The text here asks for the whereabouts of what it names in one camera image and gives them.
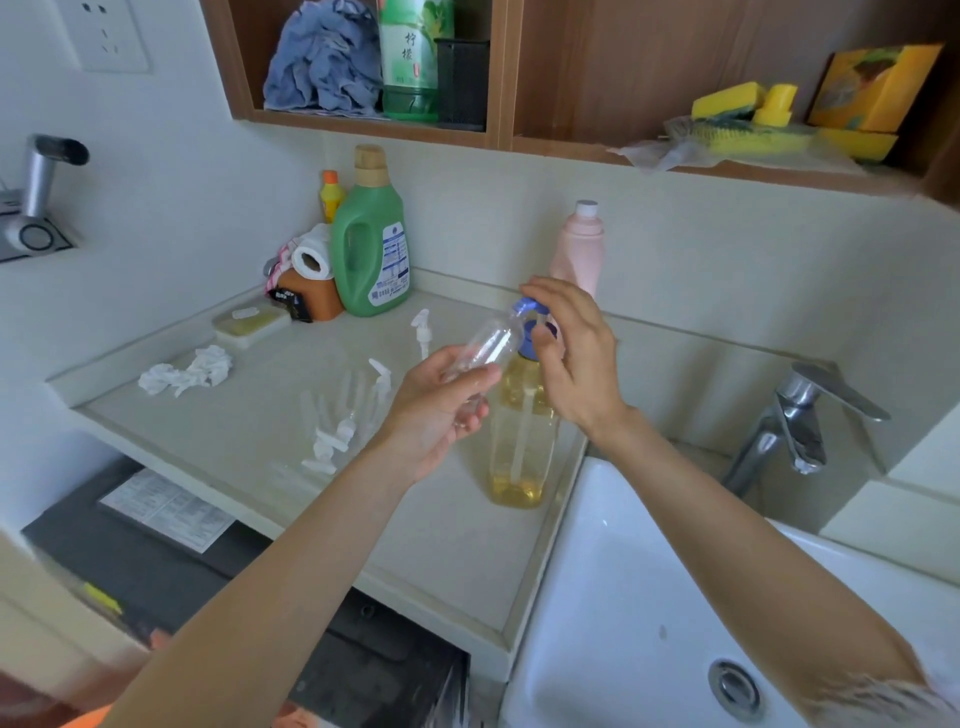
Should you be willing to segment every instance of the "blue cloth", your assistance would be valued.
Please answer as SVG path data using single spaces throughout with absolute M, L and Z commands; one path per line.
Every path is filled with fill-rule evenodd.
M 373 13 L 357 0 L 307 0 L 283 25 L 264 106 L 373 113 L 382 78 Z

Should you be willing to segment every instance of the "instruction sheet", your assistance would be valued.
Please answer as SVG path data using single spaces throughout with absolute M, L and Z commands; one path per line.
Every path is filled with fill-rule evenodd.
M 204 553 L 235 520 L 146 468 L 100 502 L 199 553 Z

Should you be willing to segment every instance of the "pink bottle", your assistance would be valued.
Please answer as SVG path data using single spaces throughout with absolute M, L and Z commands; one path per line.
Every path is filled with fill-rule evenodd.
M 575 283 L 593 298 L 603 268 L 603 221 L 593 200 L 578 200 L 577 210 L 560 231 L 557 252 L 550 263 L 550 276 Z

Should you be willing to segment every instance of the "wall socket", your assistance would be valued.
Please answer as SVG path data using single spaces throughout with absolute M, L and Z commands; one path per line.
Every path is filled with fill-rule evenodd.
M 149 73 L 127 0 L 54 0 L 84 71 Z

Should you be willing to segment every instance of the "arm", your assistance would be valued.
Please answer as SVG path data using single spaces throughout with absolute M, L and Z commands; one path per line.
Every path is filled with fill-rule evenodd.
M 534 338 L 554 406 L 623 473 L 713 611 L 801 714 L 815 717 L 814 702 L 859 678 L 924 683 L 889 623 L 623 402 L 616 341 L 588 294 L 552 279 L 522 290 L 564 335 L 564 359 L 551 335 Z
M 370 444 L 151 658 L 105 728 L 270 725 L 403 495 L 489 412 L 454 426 L 457 408 L 499 377 L 479 369 L 441 385 L 457 351 L 411 370 Z

